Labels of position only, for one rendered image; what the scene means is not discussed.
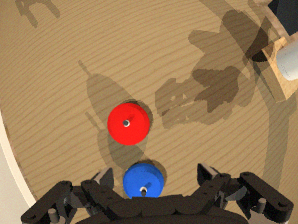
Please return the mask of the red bell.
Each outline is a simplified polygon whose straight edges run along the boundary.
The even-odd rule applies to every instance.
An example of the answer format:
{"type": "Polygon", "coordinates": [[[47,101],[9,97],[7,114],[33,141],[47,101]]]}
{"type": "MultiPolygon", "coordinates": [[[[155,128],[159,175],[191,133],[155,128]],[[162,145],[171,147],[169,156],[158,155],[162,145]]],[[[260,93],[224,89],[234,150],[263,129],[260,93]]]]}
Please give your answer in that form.
{"type": "Polygon", "coordinates": [[[118,143],[134,145],[146,137],[150,123],[142,107],[133,103],[123,103],[111,111],[107,126],[110,135],[118,143]]]}

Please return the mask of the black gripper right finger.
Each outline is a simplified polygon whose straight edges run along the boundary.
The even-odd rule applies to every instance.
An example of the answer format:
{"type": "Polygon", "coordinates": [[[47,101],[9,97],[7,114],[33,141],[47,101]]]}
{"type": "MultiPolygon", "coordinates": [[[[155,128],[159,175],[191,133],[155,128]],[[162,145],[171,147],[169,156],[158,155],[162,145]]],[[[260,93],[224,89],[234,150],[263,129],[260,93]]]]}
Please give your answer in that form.
{"type": "Polygon", "coordinates": [[[176,204],[175,214],[206,215],[213,205],[225,209],[228,201],[236,201],[249,224],[288,224],[293,202],[252,172],[231,178],[198,163],[197,182],[200,187],[176,204]]]}

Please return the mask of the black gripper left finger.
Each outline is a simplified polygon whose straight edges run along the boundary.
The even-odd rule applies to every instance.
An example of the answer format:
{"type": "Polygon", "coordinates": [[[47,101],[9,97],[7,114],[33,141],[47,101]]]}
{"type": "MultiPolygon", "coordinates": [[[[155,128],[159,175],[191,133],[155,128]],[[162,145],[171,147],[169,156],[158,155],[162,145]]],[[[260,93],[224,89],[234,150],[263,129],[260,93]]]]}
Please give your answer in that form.
{"type": "Polygon", "coordinates": [[[86,208],[89,216],[103,211],[111,221],[142,217],[141,206],[129,198],[124,199],[113,188],[113,169],[109,167],[90,180],[82,181],[80,186],[72,186],[71,181],[60,181],[21,216],[21,222],[70,224],[77,208],[86,208]]]}

